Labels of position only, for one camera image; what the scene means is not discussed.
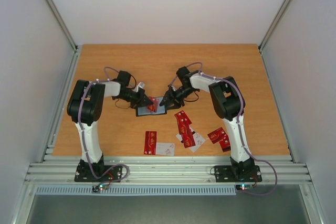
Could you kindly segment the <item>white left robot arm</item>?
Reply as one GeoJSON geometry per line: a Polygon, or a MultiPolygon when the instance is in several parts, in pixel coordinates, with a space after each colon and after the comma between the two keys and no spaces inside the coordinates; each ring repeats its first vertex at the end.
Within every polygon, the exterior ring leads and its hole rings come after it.
{"type": "Polygon", "coordinates": [[[121,99],[133,109],[153,105],[146,96],[143,83],[130,87],[134,76],[127,71],[118,71],[114,79],[106,81],[78,80],[67,105],[67,114],[75,123],[81,144],[81,159],[76,168],[76,182],[95,182],[103,179],[121,180],[122,165],[107,166],[98,137],[98,120],[101,117],[104,98],[121,99]]]}

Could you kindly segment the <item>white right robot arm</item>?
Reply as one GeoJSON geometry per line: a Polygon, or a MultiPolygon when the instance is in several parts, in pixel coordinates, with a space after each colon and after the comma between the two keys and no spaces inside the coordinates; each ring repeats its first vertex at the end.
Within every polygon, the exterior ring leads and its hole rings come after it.
{"type": "Polygon", "coordinates": [[[228,133],[232,175],[236,180],[245,179],[250,174],[249,166],[254,163],[246,151],[245,101],[234,78],[213,77],[202,71],[190,72],[187,67],[179,68],[176,75],[182,85],[175,89],[169,84],[160,105],[167,110],[178,109],[185,105],[184,99],[191,93],[200,90],[208,92],[215,113],[223,120],[228,133]]]}

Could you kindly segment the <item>black leather card holder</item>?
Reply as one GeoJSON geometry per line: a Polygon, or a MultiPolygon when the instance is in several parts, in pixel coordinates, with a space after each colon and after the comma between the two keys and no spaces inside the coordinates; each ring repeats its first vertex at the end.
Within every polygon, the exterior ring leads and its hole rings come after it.
{"type": "Polygon", "coordinates": [[[165,106],[160,105],[161,101],[163,100],[163,97],[149,97],[149,98],[153,102],[153,105],[137,108],[136,116],[167,114],[165,106]]]}

